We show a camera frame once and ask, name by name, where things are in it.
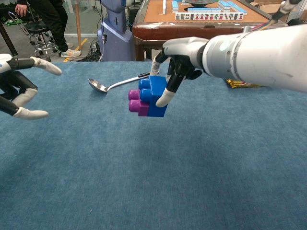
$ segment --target sneaker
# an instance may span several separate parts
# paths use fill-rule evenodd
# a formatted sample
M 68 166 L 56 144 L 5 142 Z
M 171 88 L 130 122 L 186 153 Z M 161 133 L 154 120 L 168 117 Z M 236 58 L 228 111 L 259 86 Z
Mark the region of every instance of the sneaker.
M 73 48 L 73 43 L 66 43 L 68 48 Z
M 68 49 L 66 52 L 61 53 L 62 58 L 76 58 L 81 55 L 80 50 L 71 50 Z

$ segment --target robotic arm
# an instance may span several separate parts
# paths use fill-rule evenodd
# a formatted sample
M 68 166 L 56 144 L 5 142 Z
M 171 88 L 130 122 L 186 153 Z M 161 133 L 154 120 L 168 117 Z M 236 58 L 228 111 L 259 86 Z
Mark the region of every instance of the robotic arm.
M 31 67 L 42 68 L 55 75 L 62 74 L 58 67 L 40 58 L 31 57 L 15 60 L 9 54 L 0 54 L 0 89 L 4 92 L 0 94 L 1 111 L 28 120 L 48 116 L 46 111 L 31 111 L 23 108 L 37 94 L 37 87 L 16 70 Z
M 307 92 L 306 24 L 210 40 L 172 39 L 153 59 L 151 75 L 158 73 L 167 58 L 171 58 L 167 87 L 156 103 L 158 107 L 171 101 L 184 79 L 196 79 L 202 71 L 212 77 Z

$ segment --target yellow wrapper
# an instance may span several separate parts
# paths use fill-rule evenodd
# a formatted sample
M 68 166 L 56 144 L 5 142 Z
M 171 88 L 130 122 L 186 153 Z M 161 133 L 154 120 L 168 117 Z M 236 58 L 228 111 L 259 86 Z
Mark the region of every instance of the yellow wrapper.
M 231 86 L 231 88 L 252 88 L 252 87 L 261 87 L 261 85 L 250 84 L 247 82 L 239 80 L 227 79 L 226 82 Z

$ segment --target yellow floor stripe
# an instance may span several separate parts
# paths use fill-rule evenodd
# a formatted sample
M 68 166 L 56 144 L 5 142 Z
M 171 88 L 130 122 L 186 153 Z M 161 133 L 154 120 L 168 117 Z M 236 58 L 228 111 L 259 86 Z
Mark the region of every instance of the yellow floor stripe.
M 86 43 L 86 42 L 87 42 L 87 38 L 84 39 L 84 40 L 81 42 L 81 45 L 83 46 L 83 44 Z M 68 61 L 69 61 L 69 57 L 66 58 L 63 62 L 68 62 Z

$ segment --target metal ladle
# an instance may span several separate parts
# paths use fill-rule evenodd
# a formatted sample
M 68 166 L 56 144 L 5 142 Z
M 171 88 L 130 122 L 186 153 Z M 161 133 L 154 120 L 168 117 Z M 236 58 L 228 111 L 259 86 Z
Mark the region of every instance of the metal ladle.
M 88 82 L 90 84 L 90 86 L 98 91 L 98 92 L 108 92 L 110 89 L 112 88 L 115 88 L 115 87 L 118 87 L 120 85 L 124 85 L 124 84 L 127 84 L 129 82 L 133 82 L 133 81 L 137 81 L 139 79 L 143 79 L 143 78 L 148 78 L 150 75 L 150 72 L 146 72 L 146 73 L 141 73 L 139 74 L 137 77 L 134 77 L 134 78 L 130 78 L 130 79 L 127 79 L 127 80 L 123 80 L 123 81 L 120 81 L 120 82 L 117 82 L 113 85 L 110 85 L 108 87 L 102 85 L 100 82 L 98 82 L 97 80 L 94 80 L 94 79 L 91 79 L 89 78 L 88 79 Z

